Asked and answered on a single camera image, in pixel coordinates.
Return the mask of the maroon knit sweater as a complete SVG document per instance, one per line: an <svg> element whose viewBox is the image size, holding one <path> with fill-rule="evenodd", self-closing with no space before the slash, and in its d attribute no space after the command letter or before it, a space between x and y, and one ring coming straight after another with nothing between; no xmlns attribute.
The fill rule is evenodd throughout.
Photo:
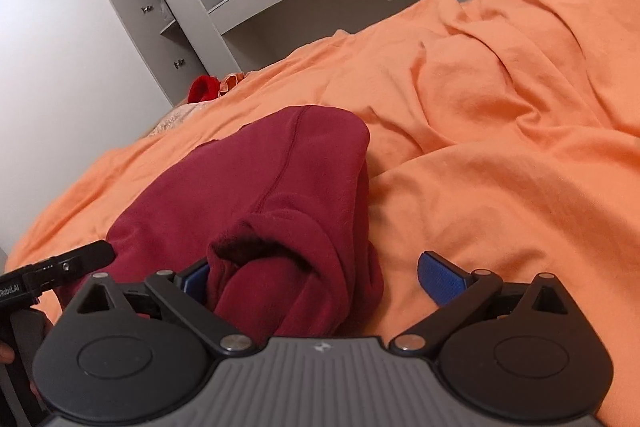
<svg viewBox="0 0 640 427"><path fill-rule="evenodd" d="M384 289L369 140L346 110L294 106L198 146L108 230L108 274L138 283L206 261L207 309L256 343L360 331Z"/></svg>

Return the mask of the orange bed sheet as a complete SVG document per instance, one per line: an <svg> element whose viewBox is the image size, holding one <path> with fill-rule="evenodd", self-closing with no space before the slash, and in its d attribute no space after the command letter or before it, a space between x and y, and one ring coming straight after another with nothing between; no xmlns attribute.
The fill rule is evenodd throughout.
<svg viewBox="0 0 640 427"><path fill-rule="evenodd" d="M600 416L639 421L639 0L421 0L253 72L179 127L113 150L41 213L17 268L97 239L194 147L293 106L368 126L370 239L385 280L367 332L434 310L431 249L512 281L556 274L613 359Z"/></svg>

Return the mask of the pink patterned pillow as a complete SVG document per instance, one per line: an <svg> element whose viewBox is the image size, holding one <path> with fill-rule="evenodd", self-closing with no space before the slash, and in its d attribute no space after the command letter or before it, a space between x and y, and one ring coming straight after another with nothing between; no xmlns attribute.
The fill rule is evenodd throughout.
<svg viewBox="0 0 640 427"><path fill-rule="evenodd" d="M210 104L212 101L186 103L174 107L145 135L145 138L180 127L187 119L206 109Z"/></svg>

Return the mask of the red cloth item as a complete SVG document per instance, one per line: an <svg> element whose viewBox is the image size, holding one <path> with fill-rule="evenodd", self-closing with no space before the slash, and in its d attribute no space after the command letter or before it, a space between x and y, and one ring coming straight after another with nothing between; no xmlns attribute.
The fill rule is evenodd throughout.
<svg viewBox="0 0 640 427"><path fill-rule="evenodd" d="M218 78L201 75L196 78L189 89L188 103L201 103L216 100L219 96L221 82Z"/></svg>

